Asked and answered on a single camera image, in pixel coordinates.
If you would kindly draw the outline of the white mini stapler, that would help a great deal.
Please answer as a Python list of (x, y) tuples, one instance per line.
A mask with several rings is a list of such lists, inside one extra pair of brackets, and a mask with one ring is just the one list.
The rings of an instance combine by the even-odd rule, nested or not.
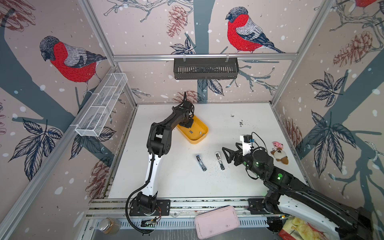
[(216, 158), (217, 158), (217, 161), (218, 161), (218, 163), (219, 163), (219, 166), (220, 166), (221, 170), (222, 170), (222, 171), (225, 170), (225, 167), (224, 167), (224, 164), (223, 164), (223, 162), (222, 162), (222, 158), (221, 158), (220, 153), (219, 153), (219, 152), (216, 152), (216, 153), (215, 153), (215, 156), (216, 156)]

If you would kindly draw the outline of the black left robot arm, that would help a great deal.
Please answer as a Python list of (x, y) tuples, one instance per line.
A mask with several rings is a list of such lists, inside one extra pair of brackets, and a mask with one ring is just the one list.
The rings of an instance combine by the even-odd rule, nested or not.
[(194, 105), (188, 100), (172, 107), (172, 113), (163, 121), (151, 125), (147, 139), (149, 166), (146, 181), (142, 187), (133, 191), (131, 209), (136, 214), (152, 215), (157, 211), (158, 170), (161, 168), (162, 157), (171, 149), (172, 131), (178, 126), (190, 128), (194, 123)]

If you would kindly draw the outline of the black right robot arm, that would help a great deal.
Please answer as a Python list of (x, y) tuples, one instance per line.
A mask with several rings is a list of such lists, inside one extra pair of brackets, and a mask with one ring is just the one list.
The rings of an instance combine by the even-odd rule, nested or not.
[(243, 165), (254, 180), (268, 188), (263, 198), (249, 199), (252, 214), (290, 215), (300, 218), (333, 240), (373, 239), (372, 217), (363, 207), (354, 209), (334, 201), (307, 186), (285, 170), (274, 166), (266, 149), (246, 150), (236, 143), (237, 151), (222, 148), (227, 162)]

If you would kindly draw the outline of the light blue stapler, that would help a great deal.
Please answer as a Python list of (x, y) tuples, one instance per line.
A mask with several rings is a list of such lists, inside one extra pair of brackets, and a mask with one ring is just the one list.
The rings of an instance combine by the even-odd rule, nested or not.
[(206, 166), (204, 165), (202, 159), (201, 159), (201, 156), (200, 155), (196, 155), (196, 158), (197, 158), (197, 161), (201, 167), (201, 169), (203, 170), (203, 172), (205, 172), (207, 170)]

